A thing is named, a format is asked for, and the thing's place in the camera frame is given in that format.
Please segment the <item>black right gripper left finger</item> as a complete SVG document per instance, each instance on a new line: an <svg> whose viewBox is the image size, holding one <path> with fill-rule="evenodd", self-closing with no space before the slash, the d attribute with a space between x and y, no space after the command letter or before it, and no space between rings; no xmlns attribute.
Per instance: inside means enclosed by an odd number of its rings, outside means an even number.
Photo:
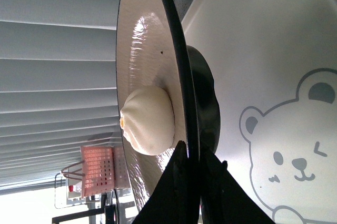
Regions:
<svg viewBox="0 0 337 224"><path fill-rule="evenodd" d="M197 165L179 141L152 195L134 223L198 223L200 193Z"/></svg>

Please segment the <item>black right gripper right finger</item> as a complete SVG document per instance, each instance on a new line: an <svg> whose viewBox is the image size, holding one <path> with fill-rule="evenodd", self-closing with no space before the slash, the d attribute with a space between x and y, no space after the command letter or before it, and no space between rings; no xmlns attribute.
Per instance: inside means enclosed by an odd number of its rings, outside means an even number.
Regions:
<svg viewBox="0 0 337 224"><path fill-rule="evenodd" d="M273 223L207 147L201 148L201 210L204 223Z"/></svg>

